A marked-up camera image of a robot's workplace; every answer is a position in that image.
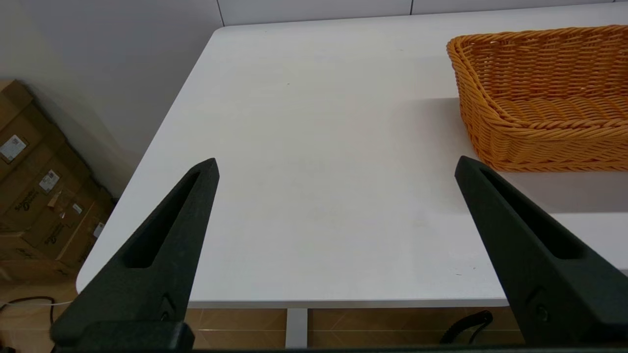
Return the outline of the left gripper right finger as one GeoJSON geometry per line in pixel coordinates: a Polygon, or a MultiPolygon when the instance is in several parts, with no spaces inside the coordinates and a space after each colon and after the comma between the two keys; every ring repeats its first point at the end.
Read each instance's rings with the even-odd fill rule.
{"type": "Polygon", "coordinates": [[[455,178],[527,343],[627,344],[626,275],[484,163],[455,178]]]}

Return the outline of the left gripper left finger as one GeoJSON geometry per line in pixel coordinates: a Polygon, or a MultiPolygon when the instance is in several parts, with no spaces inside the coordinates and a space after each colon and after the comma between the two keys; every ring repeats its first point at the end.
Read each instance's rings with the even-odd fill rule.
{"type": "Polygon", "coordinates": [[[56,351],[191,351],[184,317],[220,175],[192,167],[50,329],[56,351]]]}

